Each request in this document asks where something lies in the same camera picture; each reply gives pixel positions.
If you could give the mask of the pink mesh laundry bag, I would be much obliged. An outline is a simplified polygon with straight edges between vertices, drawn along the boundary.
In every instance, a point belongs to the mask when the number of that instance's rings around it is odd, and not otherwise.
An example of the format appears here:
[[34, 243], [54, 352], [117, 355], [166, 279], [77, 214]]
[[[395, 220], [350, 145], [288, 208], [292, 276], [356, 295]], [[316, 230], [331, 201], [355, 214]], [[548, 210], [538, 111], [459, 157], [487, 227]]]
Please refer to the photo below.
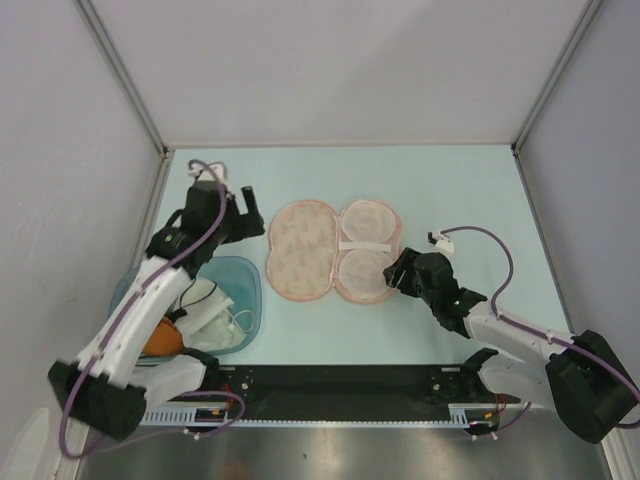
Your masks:
[[399, 258], [402, 234], [398, 214], [379, 201], [358, 199], [340, 213], [317, 200], [294, 202], [271, 222], [267, 278], [291, 301], [335, 289], [352, 303], [379, 303], [392, 295], [383, 270]]

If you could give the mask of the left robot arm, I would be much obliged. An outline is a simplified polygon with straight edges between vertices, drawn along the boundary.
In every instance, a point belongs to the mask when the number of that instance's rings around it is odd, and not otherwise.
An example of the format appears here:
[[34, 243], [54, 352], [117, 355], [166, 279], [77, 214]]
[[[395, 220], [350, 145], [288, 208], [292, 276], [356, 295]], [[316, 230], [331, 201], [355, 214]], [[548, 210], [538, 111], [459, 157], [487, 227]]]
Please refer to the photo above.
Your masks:
[[197, 180], [147, 246], [136, 277], [106, 324], [70, 362], [56, 361], [48, 380], [62, 409], [59, 433], [76, 420], [117, 441], [129, 438], [144, 414], [176, 397], [207, 400], [221, 387], [219, 361], [184, 348], [177, 356], [134, 372], [162, 317], [208, 264], [214, 251], [264, 234], [254, 191], [241, 189], [247, 210], [216, 180]]

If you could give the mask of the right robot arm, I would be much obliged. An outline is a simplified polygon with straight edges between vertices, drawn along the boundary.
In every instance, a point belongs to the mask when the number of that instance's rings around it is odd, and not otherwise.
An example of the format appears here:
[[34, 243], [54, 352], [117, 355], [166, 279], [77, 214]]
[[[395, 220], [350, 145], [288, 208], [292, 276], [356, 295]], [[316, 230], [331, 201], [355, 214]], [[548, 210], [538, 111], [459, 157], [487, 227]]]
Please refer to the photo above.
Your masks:
[[439, 325], [484, 344], [461, 376], [463, 393], [484, 401], [508, 394], [554, 412], [580, 439], [599, 443], [639, 404], [639, 389], [606, 340], [544, 330], [509, 317], [460, 286], [440, 252], [405, 249], [384, 270], [386, 284], [421, 299]]

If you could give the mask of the white bra in basin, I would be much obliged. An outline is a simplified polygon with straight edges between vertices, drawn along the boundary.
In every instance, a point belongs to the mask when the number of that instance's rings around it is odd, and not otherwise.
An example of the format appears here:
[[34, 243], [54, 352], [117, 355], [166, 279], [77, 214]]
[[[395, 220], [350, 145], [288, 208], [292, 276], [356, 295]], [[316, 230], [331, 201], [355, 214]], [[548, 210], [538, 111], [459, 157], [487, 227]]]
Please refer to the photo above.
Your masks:
[[169, 319], [184, 346], [204, 352], [233, 350], [254, 333], [252, 309], [235, 310], [234, 300], [214, 281], [197, 277], [174, 303]]

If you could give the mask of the blue plastic basin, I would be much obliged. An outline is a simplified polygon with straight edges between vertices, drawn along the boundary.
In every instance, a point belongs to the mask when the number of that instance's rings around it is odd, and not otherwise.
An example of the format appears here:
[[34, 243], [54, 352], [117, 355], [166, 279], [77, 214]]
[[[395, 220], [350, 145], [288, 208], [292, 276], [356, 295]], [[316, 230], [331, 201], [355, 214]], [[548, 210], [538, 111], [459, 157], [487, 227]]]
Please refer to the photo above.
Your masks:
[[[239, 310], [240, 308], [252, 309], [257, 317], [257, 326], [255, 327], [254, 333], [251, 334], [249, 339], [245, 340], [240, 347], [233, 350], [205, 353], [214, 357], [219, 357], [225, 354], [236, 353], [247, 347], [255, 339], [261, 327], [262, 285], [255, 265], [249, 260], [239, 256], [216, 257], [201, 267], [196, 278], [197, 277], [203, 277], [214, 281], [234, 300], [236, 304], [235, 310]], [[181, 289], [175, 291], [173, 295], [169, 297], [170, 303], [165, 312], [165, 316], [168, 317], [168, 319], [170, 312], [173, 310], [174, 303], [193, 280], [189, 281], [188, 284], [182, 286]], [[171, 325], [171, 329], [179, 333], [170, 319], [169, 323]]]

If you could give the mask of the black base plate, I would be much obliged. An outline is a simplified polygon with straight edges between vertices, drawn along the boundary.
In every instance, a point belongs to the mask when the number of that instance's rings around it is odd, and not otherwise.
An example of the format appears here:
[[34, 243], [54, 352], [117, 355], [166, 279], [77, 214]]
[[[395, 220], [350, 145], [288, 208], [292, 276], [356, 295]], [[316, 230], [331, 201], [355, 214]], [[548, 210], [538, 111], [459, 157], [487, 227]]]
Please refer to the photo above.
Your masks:
[[202, 391], [223, 389], [239, 395], [251, 416], [276, 415], [285, 410], [347, 411], [348, 419], [420, 418], [437, 406], [453, 404], [495, 407], [519, 399], [494, 394], [477, 373], [460, 365], [236, 365], [206, 375]]

